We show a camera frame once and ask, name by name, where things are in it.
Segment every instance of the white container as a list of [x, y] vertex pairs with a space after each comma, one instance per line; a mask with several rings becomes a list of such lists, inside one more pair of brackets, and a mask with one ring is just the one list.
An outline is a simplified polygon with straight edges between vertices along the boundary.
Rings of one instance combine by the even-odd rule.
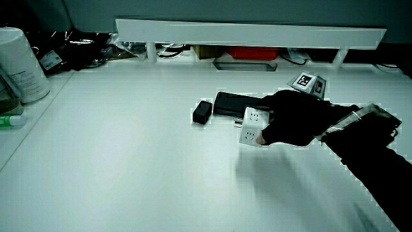
[[0, 67], [21, 92], [21, 102], [41, 99], [50, 84], [22, 30], [0, 28]]

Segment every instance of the small black block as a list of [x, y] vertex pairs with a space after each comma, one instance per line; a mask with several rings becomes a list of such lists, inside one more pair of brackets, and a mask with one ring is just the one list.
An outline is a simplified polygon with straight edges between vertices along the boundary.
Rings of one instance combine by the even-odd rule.
[[193, 112], [193, 122], [206, 124], [207, 119], [212, 114], [212, 103], [207, 101], [200, 101], [198, 107]]

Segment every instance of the bottle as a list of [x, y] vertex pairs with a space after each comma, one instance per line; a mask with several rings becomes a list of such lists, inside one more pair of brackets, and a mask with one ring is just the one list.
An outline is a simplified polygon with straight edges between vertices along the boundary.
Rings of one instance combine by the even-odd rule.
[[0, 128], [9, 127], [9, 126], [24, 126], [26, 122], [27, 122], [27, 118], [21, 115], [1, 116], [0, 117]]
[[49, 81], [18, 28], [0, 28], [0, 68], [20, 91], [22, 103], [39, 100], [50, 92]]

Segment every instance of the black box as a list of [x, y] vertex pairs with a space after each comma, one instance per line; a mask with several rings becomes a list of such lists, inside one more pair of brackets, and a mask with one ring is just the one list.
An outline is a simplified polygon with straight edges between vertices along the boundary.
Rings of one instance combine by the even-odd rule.
[[206, 124], [207, 119], [212, 114], [212, 103], [200, 101], [198, 107], [193, 111], [193, 122]]
[[218, 92], [216, 99], [214, 100], [213, 114], [227, 115], [242, 119], [246, 107], [268, 111], [268, 108], [256, 106], [258, 100], [260, 100], [258, 97]]

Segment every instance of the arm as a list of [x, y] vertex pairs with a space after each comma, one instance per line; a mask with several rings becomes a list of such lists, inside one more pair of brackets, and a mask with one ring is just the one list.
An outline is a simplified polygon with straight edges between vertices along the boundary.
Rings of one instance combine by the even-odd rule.
[[[284, 142], [306, 146], [315, 135], [359, 110], [356, 105], [334, 105], [290, 90], [266, 96], [259, 103], [274, 112], [274, 120], [256, 139], [262, 145]], [[328, 133], [322, 141], [366, 186], [398, 229], [409, 231], [412, 229], [408, 220], [412, 210], [412, 188], [409, 188], [412, 165], [386, 147], [393, 140], [390, 137], [393, 127], [385, 126], [385, 119], [382, 120], [361, 120], [344, 130]], [[304, 126], [296, 123], [301, 121], [308, 123]]]
[[325, 143], [365, 185], [400, 231], [411, 231], [412, 164], [383, 146], [357, 146], [342, 136]]

